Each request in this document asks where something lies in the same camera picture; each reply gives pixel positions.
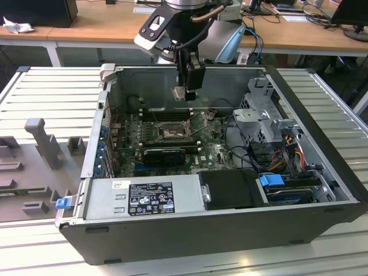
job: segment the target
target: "black computer case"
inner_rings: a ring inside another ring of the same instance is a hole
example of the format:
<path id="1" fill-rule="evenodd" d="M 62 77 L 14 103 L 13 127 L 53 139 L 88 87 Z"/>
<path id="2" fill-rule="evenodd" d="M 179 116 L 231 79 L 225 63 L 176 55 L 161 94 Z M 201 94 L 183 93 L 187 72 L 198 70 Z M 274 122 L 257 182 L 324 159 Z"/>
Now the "black computer case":
<path id="1" fill-rule="evenodd" d="M 16 23 L 69 28 L 78 13 L 76 0 L 1 0 L 0 15 Z"/>

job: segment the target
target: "desktop computer case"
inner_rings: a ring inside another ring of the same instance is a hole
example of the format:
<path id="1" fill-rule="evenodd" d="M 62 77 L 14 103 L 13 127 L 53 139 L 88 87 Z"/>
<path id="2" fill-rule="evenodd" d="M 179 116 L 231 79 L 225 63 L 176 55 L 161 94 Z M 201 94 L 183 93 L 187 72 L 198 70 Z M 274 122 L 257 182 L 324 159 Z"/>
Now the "desktop computer case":
<path id="1" fill-rule="evenodd" d="M 243 82 L 244 80 L 238 78 L 239 76 L 235 76 L 235 72 L 249 69 L 263 72 L 270 80 L 288 108 L 292 110 L 300 127 L 313 137 L 314 146 L 328 159 L 337 172 L 337 177 L 345 183 L 356 200 L 235 211 L 220 210 L 212 212 L 211 215 L 199 213 L 188 216 L 185 214 L 169 216 L 160 214 L 131 217 L 128 220 L 119 218 L 88 220 L 85 217 L 92 185 L 95 183 L 111 189 L 115 179 L 83 177 L 82 170 L 82 181 L 73 219 L 64 219 L 60 210 L 56 218 L 56 225 L 88 264 L 125 263 L 305 244 L 310 243 L 333 225 L 352 222 L 368 210 L 367 190 L 276 68 L 214 66 L 207 69 L 203 89 L 211 89 L 211 81 L 208 80 L 211 80 L 211 74 L 216 70 L 228 74 L 230 81 Z M 152 77 L 157 78 L 158 74 L 166 74 L 168 75 L 167 80 L 174 80 L 176 74 L 175 67 L 163 66 L 120 67 L 119 70 L 135 70 L 132 75 L 146 82 L 153 80 Z M 245 72 L 243 78 L 246 78 L 247 71 L 243 72 Z M 114 81 L 116 80 L 107 83 L 107 91 L 110 90 Z M 107 93 L 99 100 L 105 103 L 106 95 Z M 94 144 L 93 133 L 98 135 L 99 131 L 92 130 L 89 147 L 93 147 Z M 86 152 L 85 163 L 88 163 L 88 155 L 89 149 Z"/>
<path id="2" fill-rule="evenodd" d="M 2 0 L 0 13 L 16 23 L 69 28 L 78 13 L 78 8 L 76 0 Z"/>

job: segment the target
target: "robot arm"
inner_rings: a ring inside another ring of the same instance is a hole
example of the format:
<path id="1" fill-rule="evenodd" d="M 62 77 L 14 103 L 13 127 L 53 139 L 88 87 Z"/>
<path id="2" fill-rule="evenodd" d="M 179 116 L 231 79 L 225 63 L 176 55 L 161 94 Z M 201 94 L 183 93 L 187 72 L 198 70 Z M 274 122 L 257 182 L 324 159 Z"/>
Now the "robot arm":
<path id="1" fill-rule="evenodd" d="M 205 75 L 198 45 L 229 4 L 230 0 L 218 6 L 208 0 L 166 0 L 140 28 L 135 43 L 177 65 L 178 86 L 173 91 L 177 100 L 195 100 Z"/>

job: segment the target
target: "floor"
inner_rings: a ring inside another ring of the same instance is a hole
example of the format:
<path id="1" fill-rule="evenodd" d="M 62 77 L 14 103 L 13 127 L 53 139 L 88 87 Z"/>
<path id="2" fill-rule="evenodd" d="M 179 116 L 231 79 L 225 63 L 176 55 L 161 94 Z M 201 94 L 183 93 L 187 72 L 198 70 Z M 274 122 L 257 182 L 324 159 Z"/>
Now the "floor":
<path id="1" fill-rule="evenodd" d="M 64 60 L 65 66 L 100 66 L 97 51 L 93 48 L 59 48 L 59 54 Z M 139 49 L 103 49 L 103 58 L 106 62 L 121 65 L 145 65 L 151 63 L 151 57 Z M 293 66 L 296 56 L 289 56 L 288 65 Z M 358 59 L 361 64 L 364 58 Z M 314 57 L 306 66 L 318 71 L 325 66 L 327 57 Z M 263 55 L 263 64 L 277 65 L 276 58 L 272 54 Z M 51 66 L 48 54 L 43 47 L 2 46 L 0 48 L 0 91 L 5 87 L 19 66 Z M 349 70 L 338 62 L 333 74 L 322 72 L 322 78 L 346 101 L 353 89 L 355 89 L 368 74 L 368 62 L 357 74 L 356 70 Z M 368 111 L 362 114 L 364 120 L 368 120 Z"/>

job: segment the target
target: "sticker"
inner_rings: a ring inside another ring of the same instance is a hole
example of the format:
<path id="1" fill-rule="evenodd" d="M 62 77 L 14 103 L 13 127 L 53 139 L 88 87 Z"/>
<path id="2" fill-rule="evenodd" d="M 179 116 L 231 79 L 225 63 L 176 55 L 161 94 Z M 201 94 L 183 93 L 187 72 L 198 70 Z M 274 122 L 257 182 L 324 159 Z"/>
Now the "sticker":
<path id="1" fill-rule="evenodd" d="M 129 215 L 143 216 L 148 214 L 168 213 L 175 213 L 172 182 L 129 185 Z"/>
<path id="2" fill-rule="evenodd" d="M 2 193 L 0 194 L 0 197 L 15 197 L 16 194 L 14 193 Z"/>
<path id="3" fill-rule="evenodd" d="M 124 188 L 127 189 L 130 183 L 131 183 L 130 180 L 113 181 L 112 189 L 124 189 Z"/>

